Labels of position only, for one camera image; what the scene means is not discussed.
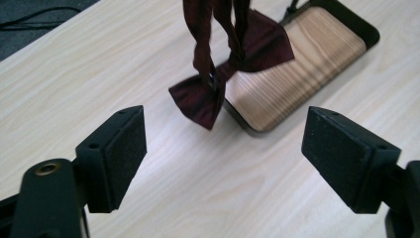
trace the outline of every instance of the table surface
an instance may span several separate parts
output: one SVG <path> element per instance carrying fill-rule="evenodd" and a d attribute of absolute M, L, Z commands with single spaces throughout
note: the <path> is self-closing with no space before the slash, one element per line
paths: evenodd
<path fill-rule="evenodd" d="M 225 111 L 211 132 L 167 89 L 195 73 L 181 1 L 102 0 L 0 62 L 0 198 L 22 174 L 74 148 L 114 112 L 145 106 L 148 154 L 92 237 L 385 237 L 382 205 L 356 215 L 300 152 L 307 108 L 338 111 L 420 155 L 420 1 L 343 0 L 381 40 L 275 130 L 250 137 Z M 280 20 L 289 1 L 254 0 Z M 213 24 L 215 63 L 229 54 Z"/>

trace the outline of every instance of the screw hole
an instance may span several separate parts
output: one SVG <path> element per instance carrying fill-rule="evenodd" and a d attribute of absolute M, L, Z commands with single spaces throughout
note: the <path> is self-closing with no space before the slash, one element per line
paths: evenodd
<path fill-rule="evenodd" d="M 96 143 L 92 143 L 89 145 L 90 149 L 97 149 L 98 147 L 99 147 L 99 144 L 96 144 Z"/>
<path fill-rule="evenodd" d="M 37 176 L 47 176 L 49 174 L 54 173 L 59 168 L 59 163 L 49 163 L 46 165 L 43 165 L 35 171 L 35 174 Z"/>

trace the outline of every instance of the dark red bow tie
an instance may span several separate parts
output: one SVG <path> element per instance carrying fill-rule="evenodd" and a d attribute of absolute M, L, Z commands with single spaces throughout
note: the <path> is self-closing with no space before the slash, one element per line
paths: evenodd
<path fill-rule="evenodd" d="M 210 79 L 195 75 L 169 89 L 181 112 L 208 130 L 213 128 L 222 108 L 226 82 L 235 72 L 258 72 L 294 59 L 284 29 L 265 15 L 249 11 L 248 28 L 242 40 L 244 59 L 231 54 L 229 60 L 216 67 Z"/>

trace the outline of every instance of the wood grain surface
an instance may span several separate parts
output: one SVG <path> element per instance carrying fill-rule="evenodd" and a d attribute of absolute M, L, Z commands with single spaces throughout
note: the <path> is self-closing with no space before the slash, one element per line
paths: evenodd
<path fill-rule="evenodd" d="M 222 110 L 194 125 L 167 89 L 196 73 L 181 1 L 101 0 L 0 62 L 0 198 L 32 165 L 74 148 L 114 112 L 145 106 L 148 154 L 120 209 L 88 214 L 92 237 L 385 237 L 383 205 L 356 215 L 302 156 L 309 105 L 338 111 L 420 155 L 420 2 L 343 0 L 381 40 L 263 138 Z M 278 21 L 289 1 L 255 0 Z M 213 24 L 212 56 L 229 55 Z"/>
<path fill-rule="evenodd" d="M 285 26 L 295 60 L 257 73 L 236 73 L 226 99 L 258 132 L 272 130 L 365 51 L 364 41 L 323 8 Z"/>

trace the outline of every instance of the wooden board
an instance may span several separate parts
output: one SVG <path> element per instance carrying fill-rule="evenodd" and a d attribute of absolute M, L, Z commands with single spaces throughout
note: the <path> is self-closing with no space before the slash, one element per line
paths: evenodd
<path fill-rule="evenodd" d="M 236 73 L 226 99 L 258 132 L 273 129 L 366 51 L 364 41 L 320 7 L 285 26 L 295 60 L 257 73 Z"/>

